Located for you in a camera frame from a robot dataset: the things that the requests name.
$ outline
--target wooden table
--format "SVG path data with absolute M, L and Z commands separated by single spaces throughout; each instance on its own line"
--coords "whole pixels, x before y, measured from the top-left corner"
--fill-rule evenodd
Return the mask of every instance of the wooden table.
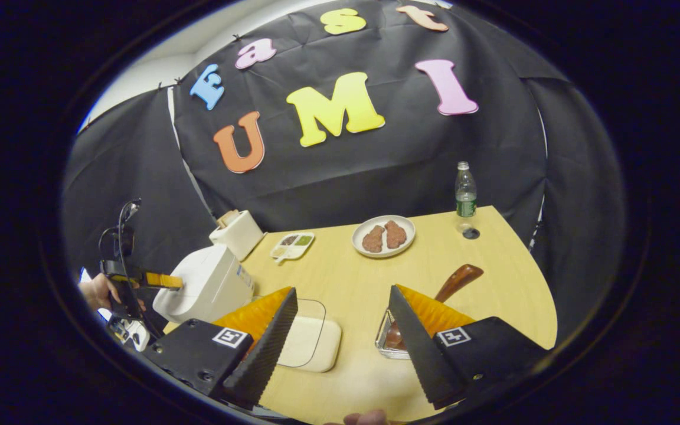
M 267 234 L 243 266 L 257 294 L 293 286 L 302 299 L 317 299 L 342 328 L 335 366 L 323 374 L 277 366 L 260 404 L 308 423 L 342 423 L 346 414 L 384 408 L 391 420 L 415 420 L 437 413 L 427 403 L 409 360 L 385 358 L 374 339 L 391 285 L 400 283 L 434 298 L 463 264 L 484 275 L 447 302 L 476 320 L 498 316 L 550 349 L 558 320 L 550 289 L 527 248 L 494 207 L 473 218 L 478 239 L 456 231 L 455 212 L 411 218 L 416 237 L 407 250 L 371 259 L 351 244 L 356 225 L 311 229 L 316 239 L 297 260 L 279 266 L 269 256 L 288 232 Z

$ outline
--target white plate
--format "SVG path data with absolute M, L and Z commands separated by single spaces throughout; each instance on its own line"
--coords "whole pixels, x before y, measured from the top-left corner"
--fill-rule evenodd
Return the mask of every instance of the white plate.
M 364 242 L 364 236 L 369 234 L 370 231 L 374 228 L 376 225 L 380 225 L 383 228 L 385 227 L 385 223 L 388 221 L 395 221 L 397 225 L 399 225 L 401 228 L 406 231 L 406 241 L 403 242 L 403 245 L 400 245 L 399 247 L 395 248 L 394 250 L 391 250 L 390 248 L 387 247 L 387 230 L 382 232 L 382 251 L 379 253 L 371 253 L 367 250 L 364 250 L 364 245 L 362 245 L 362 242 Z M 365 256 L 369 256 L 372 258 L 385 258 L 385 257 L 390 257 L 393 256 L 397 253 L 400 253 L 404 251 L 408 246 L 413 242 L 413 237 L 416 236 L 416 226 L 413 225 L 411 220 L 408 220 L 408 218 L 401 217 L 400 215 L 381 215 L 375 218 L 370 218 L 367 221 L 364 221 L 359 225 L 356 230 L 353 232 L 353 236 L 351 237 L 351 244 L 353 244 L 353 247 L 356 248 L 356 251 L 359 253 L 364 254 Z

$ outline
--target finger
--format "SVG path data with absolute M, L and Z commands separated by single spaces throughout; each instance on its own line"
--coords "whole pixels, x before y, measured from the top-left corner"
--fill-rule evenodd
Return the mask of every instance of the finger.
M 359 417 L 361 417 L 361 414 L 351 413 L 351 414 L 345 415 L 345 417 L 342 418 L 342 422 L 345 423 L 345 425 L 356 425 L 358 423 Z
M 387 414 L 382 409 L 374 409 L 362 414 L 356 425 L 389 425 Z
M 117 288 L 115 288 L 114 283 L 112 283 L 111 280 L 106 279 L 106 287 L 109 288 L 109 291 L 110 291 L 110 293 L 112 293 L 112 297 L 114 298 L 114 300 L 116 302 L 119 302 L 120 304 L 122 304 L 122 300 L 119 299 L 119 292 L 117 291 Z

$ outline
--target black backdrop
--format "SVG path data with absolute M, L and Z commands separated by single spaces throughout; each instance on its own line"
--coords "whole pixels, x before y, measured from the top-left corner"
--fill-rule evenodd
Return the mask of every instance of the black backdrop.
M 395 11 L 398 6 L 372 0 L 314 6 L 243 34 L 203 60 L 172 88 L 179 150 L 165 89 L 98 118 L 81 132 L 67 164 L 63 216 L 73 269 L 97 272 L 98 235 L 135 196 L 143 198 L 143 209 L 133 261 L 171 272 L 206 244 L 213 230 L 207 210 L 216 216 L 249 210 L 265 231 L 453 211 L 455 165 L 466 159 L 479 204 L 494 205 L 524 244 L 544 198 L 532 248 L 555 299 L 563 341 L 600 302 L 618 266 L 624 194 L 612 142 L 577 86 L 517 38 L 463 8 L 416 3 L 450 28 L 431 31 Z M 319 17 L 338 8 L 354 8 L 367 26 L 330 35 Z M 235 68 L 238 51 L 260 38 L 273 40 L 275 56 Z M 414 67 L 431 59 L 454 62 L 478 112 L 437 112 L 434 86 Z M 225 89 L 213 110 L 189 94 L 210 64 L 218 64 Z M 302 147 L 302 127 L 286 97 L 306 86 L 332 97 L 337 78 L 351 72 L 367 74 L 385 126 L 328 133 L 323 143 Z M 224 166 L 213 134 L 235 126 L 235 144 L 246 156 L 249 143 L 237 123 L 253 110 L 260 114 L 265 157 L 236 174 Z
M 557 359 L 563 373 L 481 423 L 680 423 L 680 2 L 491 5 L 482 10 L 539 41 L 597 105 L 634 220 L 613 296 Z M 124 361 L 60 289 L 65 140 L 132 57 L 210 10 L 0 3 L 0 421 L 230 422 Z

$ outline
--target letter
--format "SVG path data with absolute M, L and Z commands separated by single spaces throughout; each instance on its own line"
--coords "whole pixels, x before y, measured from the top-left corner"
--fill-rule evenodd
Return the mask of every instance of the letter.
M 224 93 L 224 87 L 214 88 L 216 84 L 222 83 L 222 78 L 214 73 L 216 70 L 216 64 L 211 64 L 206 67 L 206 70 L 201 74 L 198 80 L 196 80 L 194 86 L 191 87 L 191 96 L 196 94 L 203 99 L 203 101 L 206 102 L 206 109 L 208 110 L 214 108 L 214 105 L 217 104 L 217 101 Z
M 307 148 L 322 143 L 326 132 L 319 130 L 316 121 L 323 124 L 337 137 L 342 131 L 342 121 L 348 111 L 348 124 L 345 128 L 351 133 L 378 129 L 385 124 L 385 118 L 374 110 L 372 100 L 364 81 L 365 73 L 349 73 L 337 79 L 332 100 L 321 95 L 312 87 L 297 89 L 287 97 L 289 104 L 295 105 L 303 137 L 300 145 Z
M 367 26 L 367 22 L 362 17 L 356 16 L 357 11 L 353 9 L 338 9 L 329 11 L 319 17 L 319 21 L 325 24 L 324 30 L 332 35 L 343 34 L 345 32 L 358 31 Z
M 248 156 L 240 156 L 235 148 L 234 126 L 224 127 L 214 135 L 214 142 L 219 146 L 219 153 L 222 154 L 224 166 L 231 172 L 243 174 L 258 167 L 264 159 L 264 141 L 261 139 L 259 124 L 256 123 L 258 118 L 259 113 L 253 111 L 246 113 L 243 118 L 238 120 L 238 126 L 246 129 L 248 141 L 251 143 L 251 153 Z
M 408 17 L 413 19 L 413 22 L 416 22 L 416 24 L 419 24 L 424 28 L 433 31 L 447 31 L 447 26 L 445 24 L 432 21 L 430 16 L 434 16 L 434 14 L 430 11 L 423 11 L 416 6 L 411 5 L 402 6 L 395 10 L 407 14 Z
M 434 84 L 440 96 L 437 110 L 443 115 L 457 115 L 459 113 L 474 113 L 479 109 L 474 100 L 466 96 L 461 84 L 453 73 L 455 65 L 450 60 L 423 60 L 416 63 L 416 69 L 424 71 Z
M 276 49 L 272 48 L 271 38 L 262 38 L 253 43 L 241 48 L 238 52 L 238 60 L 235 62 L 235 68 L 245 70 L 247 67 L 256 62 L 264 62 L 271 59 L 276 53 Z

